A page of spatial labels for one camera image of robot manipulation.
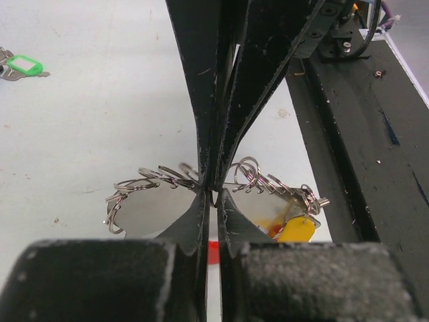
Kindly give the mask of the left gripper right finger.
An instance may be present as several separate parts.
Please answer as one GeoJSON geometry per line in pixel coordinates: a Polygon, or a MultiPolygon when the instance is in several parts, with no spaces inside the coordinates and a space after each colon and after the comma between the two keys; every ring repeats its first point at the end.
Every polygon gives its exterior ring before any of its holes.
{"type": "Polygon", "coordinates": [[[223,321],[421,321],[397,258],[377,243],[278,243],[217,199],[223,321]]]}

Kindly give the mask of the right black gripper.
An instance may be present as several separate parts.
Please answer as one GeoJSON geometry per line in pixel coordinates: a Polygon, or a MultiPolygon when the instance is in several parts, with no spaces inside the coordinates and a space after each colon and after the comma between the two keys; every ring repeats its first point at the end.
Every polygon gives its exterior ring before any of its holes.
{"type": "Polygon", "coordinates": [[[214,189],[221,189],[242,135],[295,51],[296,58],[315,55],[323,63],[369,58],[369,44],[352,20],[354,3],[248,2],[242,42],[219,112],[214,189]]]}

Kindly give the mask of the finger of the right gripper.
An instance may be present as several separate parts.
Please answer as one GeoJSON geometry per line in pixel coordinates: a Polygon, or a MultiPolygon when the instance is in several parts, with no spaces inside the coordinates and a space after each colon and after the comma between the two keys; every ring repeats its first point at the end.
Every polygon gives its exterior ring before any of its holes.
{"type": "Polygon", "coordinates": [[[223,186],[232,160],[223,162],[227,101],[236,72],[247,1],[167,1],[194,120],[199,183],[223,186]]]}

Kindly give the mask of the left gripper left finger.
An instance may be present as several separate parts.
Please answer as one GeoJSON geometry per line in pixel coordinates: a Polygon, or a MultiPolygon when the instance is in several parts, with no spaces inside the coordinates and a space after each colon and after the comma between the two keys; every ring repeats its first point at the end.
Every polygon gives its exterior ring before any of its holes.
{"type": "Polygon", "coordinates": [[[153,239],[31,244],[1,293],[2,321],[205,321],[210,199],[153,239]]]}

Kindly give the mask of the green tagged key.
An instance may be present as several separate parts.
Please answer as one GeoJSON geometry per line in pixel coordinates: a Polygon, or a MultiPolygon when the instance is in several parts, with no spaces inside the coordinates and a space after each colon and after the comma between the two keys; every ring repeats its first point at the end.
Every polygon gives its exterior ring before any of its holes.
{"type": "Polygon", "coordinates": [[[42,63],[24,55],[14,55],[1,47],[1,78],[6,81],[18,81],[21,78],[47,77],[42,63]]]}

